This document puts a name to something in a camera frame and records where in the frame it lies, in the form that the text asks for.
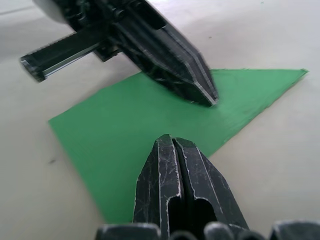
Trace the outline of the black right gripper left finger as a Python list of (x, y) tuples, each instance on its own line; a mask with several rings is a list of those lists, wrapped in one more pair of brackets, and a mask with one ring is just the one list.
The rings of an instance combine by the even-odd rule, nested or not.
[(156, 224), (171, 233), (181, 212), (178, 153), (169, 134), (157, 138), (136, 182), (133, 222)]

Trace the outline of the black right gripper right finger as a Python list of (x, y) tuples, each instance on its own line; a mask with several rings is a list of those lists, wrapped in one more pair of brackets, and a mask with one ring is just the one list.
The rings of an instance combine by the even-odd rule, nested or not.
[(221, 222), (248, 230), (248, 224), (224, 176), (190, 140), (175, 138), (182, 178), (186, 181), (195, 225)]

